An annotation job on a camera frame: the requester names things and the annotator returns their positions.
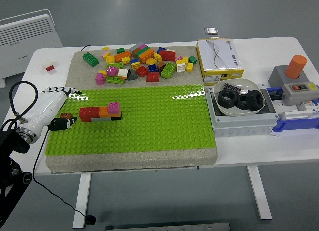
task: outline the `gray floor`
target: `gray floor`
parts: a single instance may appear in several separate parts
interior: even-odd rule
[[[222,36],[295,37],[319,69],[319,0],[0,0],[0,19],[48,8],[65,47],[194,41]],[[7,79],[0,122],[9,109]],[[232,230],[319,230],[319,164],[261,166],[273,219],[260,221],[245,167],[100,173],[88,212],[104,230],[150,223],[230,222]],[[75,204],[78,175],[39,177]],[[34,182],[2,230],[71,230],[73,212]]]

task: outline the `table leg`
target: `table leg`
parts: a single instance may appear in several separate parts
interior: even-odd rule
[[[88,204],[89,191],[90,191],[90,183],[91,183],[91,173],[81,174],[78,198],[76,200],[75,209],[81,211],[84,215],[86,215],[86,208]],[[74,219],[73,219],[73,228],[84,228],[85,217],[81,215],[79,212],[75,211]]]
[[[257,165],[248,165],[247,170],[250,177],[250,183],[254,191],[254,196],[261,220],[271,220],[271,213],[268,206],[263,183],[260,178]]]

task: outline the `green lego baseplate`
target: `green lego baseplate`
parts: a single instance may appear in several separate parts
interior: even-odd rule
[[[120,103],[122,120],[81,122],[52,131],[46,155],[80,155],[215,148],[203,85],[82,90],[60,113]]]

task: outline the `white bowl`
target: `white bowl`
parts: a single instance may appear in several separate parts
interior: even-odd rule
[[[265,106],[266,102],[265,102],[265,98],[263,95],[262,95],[263,106],[259,110],[256,110],[256,111],[242,110],[236,106],[233,106],[232,108],[224,108],[224,107],[220,106],[218,103],[218,94],[220,91],[222,91],[224,89],[225,83],[231,83],[237,87],[240,87],[241,89],[258,90],[260,92],[260,89],[258,88],[258,86],[254,82],[252,82],[248,79],[244,79],[244,78],[227,79],[227,80],[223,80],[223,81],[218,82],[214,86],[214,90],[213,90],[214,96],[215,96],[218,108],[225,115],[228,115],[228,116],[247,116],[247,115],[251,115],[251,114],[255,114],[255,113],[259,112]]]

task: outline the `white lego brick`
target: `white lego brick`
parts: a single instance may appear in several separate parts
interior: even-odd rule
[[[178,72],[185,72],[186,71],[186,64],[185,63],[177,64],[177,71]]]

